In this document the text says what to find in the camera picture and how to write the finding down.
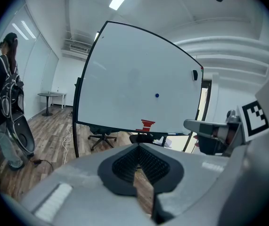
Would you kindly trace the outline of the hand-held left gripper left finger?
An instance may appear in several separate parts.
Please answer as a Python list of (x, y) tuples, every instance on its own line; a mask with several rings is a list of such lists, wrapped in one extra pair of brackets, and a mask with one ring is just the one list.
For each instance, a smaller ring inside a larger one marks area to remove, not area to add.
[(24, 196), (20, 218), (28, 226), (154, 226), (136, 197), (112, 193), (98, 175), (104, 160), (129, 148), (93, 153), (59, 167)]

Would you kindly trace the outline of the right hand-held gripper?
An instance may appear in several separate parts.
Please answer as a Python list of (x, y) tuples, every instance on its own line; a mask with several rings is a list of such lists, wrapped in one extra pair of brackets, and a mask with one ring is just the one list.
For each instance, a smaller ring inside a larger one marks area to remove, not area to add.
[[(257, 92), (256, 101), (243, 106), (248, 131), (240, 171), (228, 204), (239, 211), (257, 211), (269, 201), (269, 80)], [(228, 144), (226, 123), (185, 120), (184, 127), (198, 134), (198, 147), (206, 155), (223, 153)]]

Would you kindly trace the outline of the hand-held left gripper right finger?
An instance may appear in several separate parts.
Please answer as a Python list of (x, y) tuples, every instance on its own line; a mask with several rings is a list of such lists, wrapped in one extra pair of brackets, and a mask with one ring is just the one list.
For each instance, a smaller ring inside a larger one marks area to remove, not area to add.
[(139, 144), (139, 164), (154, 188), (152, 216), (139, 225), (219, 225), (239, 176), (246, 146), (230, 157), (190, 154)]

